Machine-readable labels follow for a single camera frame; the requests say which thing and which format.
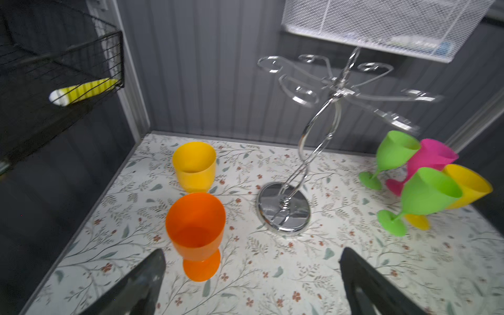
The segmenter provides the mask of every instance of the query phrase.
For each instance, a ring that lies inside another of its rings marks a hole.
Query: yellow striped object
[[[105,91],[110,91],[116,84],[116,79],[106,78],[69,86],[67,88],[52,91],[49,95],[49,101],[59,106],[67,106],[68,104],[82,101],[83,99],[98,95]]]

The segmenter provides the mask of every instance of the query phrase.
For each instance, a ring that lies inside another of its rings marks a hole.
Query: green plastic wine glass
[[[420,142],[414,137],[397,130],[390,131],[376,152],[376,172],[374,174],[370,172],[360,173],[360,182],[367,188],[377,191],[382,190],[382,183],[376,176],[381,171],[398,168],[406,164],[418,150],[420,150]]]
[[[428,215],[446,209],[462,197],[457,183],[442,172],[422,167],[404,185],[401,194],[403,210],[398,215],[380,210],[376,214],[382,227],[395,236],[406,235],[407,228],[401,218],[407,214]]]

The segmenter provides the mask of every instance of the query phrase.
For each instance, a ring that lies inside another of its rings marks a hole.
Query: plastic wine glass
[[[492,185],[480,174],[467,167],[448,164],[443,173],[451,177],[462,190],[462,197],[449,205],[446,209],[457,209],[469,205],[493,191]],[[428,230],[429,221],[423,215],[406,215],[405,219],[416,228]]]
[[[188,193],[206,193],[215,179],[217,153],[204,142],[189,142],[173,154],[172,163],[180,186]]]
[[[360,182],[367,188],[381,190],[382,183],[376,176],[382,171],[404,165],[418,150],[420,143],[414,137],[397,130],[390,131],[376,152],[376,172],[360,173]]]
[[[395,215],[391,211],[380,210],[376,216],[390,234],[404,236],[407,228],[402,217],[407,214],[428,215],[442,211],[460,197],[462,190],[451,177],[433,168],[422,167],[404,185],[401,213]]]
[[[388,179],[386,185],[396,196],[401,195],[404,184],[416,173],[420,167],[430,167],[442,171],[446,165],[453,163],[459,155],[444,143],[434,139],[420,141],[420,150],[408,161],[408,174],[404,181]]]
[[[166,231],[184,258],[182,265],[191,280],[206,281],[219,269],[225,224],[224,206],[211,194],[189,194],[171,206]]]

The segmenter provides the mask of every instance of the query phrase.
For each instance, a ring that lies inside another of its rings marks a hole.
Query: wire mesh basket
[[[450,62],[493,0],[287,0],[291,33]]]
[[[113,25],[53,1],[0,7],[0,160],[31,154],[123,82]]]

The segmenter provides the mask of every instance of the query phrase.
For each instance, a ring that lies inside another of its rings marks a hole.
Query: white wire basket
[[[494,0],[287,0],[286,31],[451,62]]]

